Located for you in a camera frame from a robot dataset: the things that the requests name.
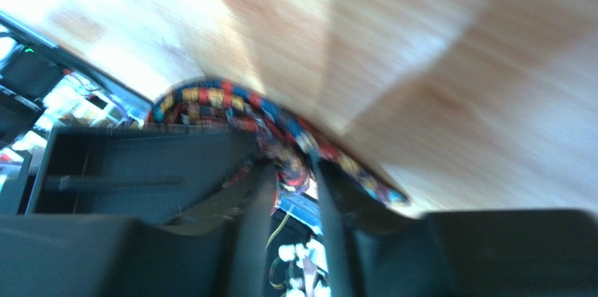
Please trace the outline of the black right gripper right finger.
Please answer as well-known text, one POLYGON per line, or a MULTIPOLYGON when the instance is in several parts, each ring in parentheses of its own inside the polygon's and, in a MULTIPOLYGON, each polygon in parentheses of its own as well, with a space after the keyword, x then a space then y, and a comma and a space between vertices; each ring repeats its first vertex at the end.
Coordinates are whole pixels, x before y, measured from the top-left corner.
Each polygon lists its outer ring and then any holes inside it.
POLYGON ((386 209, 314 165, 334 296, 596 296, 597 217, 580 210, 386 209))

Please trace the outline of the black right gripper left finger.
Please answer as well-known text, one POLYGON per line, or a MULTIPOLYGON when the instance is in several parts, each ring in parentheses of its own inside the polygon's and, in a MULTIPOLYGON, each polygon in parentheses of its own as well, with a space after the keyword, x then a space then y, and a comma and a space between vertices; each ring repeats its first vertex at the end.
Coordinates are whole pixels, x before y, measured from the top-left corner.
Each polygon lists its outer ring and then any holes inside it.
POLYGON ((1 217, 2 296, 261 296, 274 166, 175 225, 111 215, 1 217))

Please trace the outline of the multicoloured checked patterned tie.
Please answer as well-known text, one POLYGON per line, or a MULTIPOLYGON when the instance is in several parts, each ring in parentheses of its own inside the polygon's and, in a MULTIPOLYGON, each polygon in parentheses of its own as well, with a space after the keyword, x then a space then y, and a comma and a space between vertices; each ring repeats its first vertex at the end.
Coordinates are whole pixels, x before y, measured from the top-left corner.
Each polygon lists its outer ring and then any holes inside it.
POLYGON ((406 194, 383 182, 303 118, 226 79, 196 79, 172 88, 153 104, 146 121, 254 133, 262 154, 275 164, 282 192, 305 191, 314 174, 313 165, 327 161, 385 206, 409 203, 406 194))

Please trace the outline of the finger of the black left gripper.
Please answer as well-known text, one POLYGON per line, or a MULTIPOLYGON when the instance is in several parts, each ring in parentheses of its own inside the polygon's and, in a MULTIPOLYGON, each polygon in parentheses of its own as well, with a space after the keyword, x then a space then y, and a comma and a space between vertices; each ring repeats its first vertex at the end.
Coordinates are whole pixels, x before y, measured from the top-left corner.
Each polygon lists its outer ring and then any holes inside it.
POLYGON ((108 214, 164 224, 218 192, 258 154, 250 133, 52 131, 28 214, 108 214))

